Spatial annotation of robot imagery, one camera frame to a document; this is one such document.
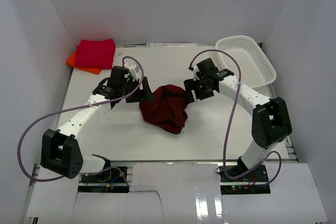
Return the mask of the dark red t-shirt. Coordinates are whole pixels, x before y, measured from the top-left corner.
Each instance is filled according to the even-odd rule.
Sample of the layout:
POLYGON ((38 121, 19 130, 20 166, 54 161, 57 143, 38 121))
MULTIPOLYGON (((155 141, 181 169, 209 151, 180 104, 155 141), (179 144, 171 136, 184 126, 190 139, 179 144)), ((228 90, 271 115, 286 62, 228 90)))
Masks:
POLYGON ((139 103, 143 120, 169 133, 180 134, 188 119, 185 112, 188 105, 186 91, 168 84, 158 87, 153 94, 153 101, 139 103))

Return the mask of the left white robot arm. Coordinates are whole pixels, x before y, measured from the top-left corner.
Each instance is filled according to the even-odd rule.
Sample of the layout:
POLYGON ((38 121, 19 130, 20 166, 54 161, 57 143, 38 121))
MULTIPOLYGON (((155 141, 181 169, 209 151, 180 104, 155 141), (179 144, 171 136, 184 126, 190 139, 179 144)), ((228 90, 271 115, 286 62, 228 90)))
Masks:
POLYGON ((143 71, 139 64, 116 66, 110 77, 99 82, 86 102, 68 122, 56 130, 43 134, 41 166, 69 179, 79 174, 93 174, 101 182, 110 178, 107 159, 97 154, 83 156, 80 145, 93 126, 120 100, 127 103, 153 100, 148 80, 139 77, 143 71))

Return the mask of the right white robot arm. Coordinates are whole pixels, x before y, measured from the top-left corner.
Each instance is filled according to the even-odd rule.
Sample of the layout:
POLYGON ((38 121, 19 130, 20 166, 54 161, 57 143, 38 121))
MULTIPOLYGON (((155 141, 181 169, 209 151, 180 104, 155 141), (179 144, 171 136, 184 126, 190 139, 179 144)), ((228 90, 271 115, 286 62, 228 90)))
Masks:
POLYGON ((189 103, 196 99, 213 97, 214 92, 233 100, 228 128, 231 127, 235 108, 240 105, 252 118, 248 149, 238 158, 237 165, 231 169, 220 168, 219 174, 231 180, 250 181, 256 175, 256 168, 274 152, 273 148, 292 133, 288 109, 284 99, 270 98, 243 84, 241 74, 228 69, 219 70, 211 58, 198 64, 190 63, 193 78, 184 81, 189 103))

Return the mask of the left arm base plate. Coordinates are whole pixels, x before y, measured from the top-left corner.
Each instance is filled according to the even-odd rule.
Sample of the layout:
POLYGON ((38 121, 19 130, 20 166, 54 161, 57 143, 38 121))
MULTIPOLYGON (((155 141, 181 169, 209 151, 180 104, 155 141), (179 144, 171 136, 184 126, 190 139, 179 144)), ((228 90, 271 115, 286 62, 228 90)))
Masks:
POLYGON ((119 170, 111 169, 102 174, 95 176, 81 176, 78 192, 79 193, 128 193, 129 187, 125 183, 123 176, 129 183, 131 175, 128 175, 128 168, 126 166, 119 166, 119 170))

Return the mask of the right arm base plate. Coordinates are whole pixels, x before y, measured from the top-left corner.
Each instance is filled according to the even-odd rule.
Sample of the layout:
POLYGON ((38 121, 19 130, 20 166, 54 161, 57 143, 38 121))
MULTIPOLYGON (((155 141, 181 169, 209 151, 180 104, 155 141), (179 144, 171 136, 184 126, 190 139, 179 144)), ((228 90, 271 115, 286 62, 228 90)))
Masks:
POLYGON ((215 172, 220 175, 220 190, 222 195, 259 195, 270 194, 268 174, 265 165, 261 165, 247 176, 231 180, 222 171, 223 167, 219 166, 215 172))

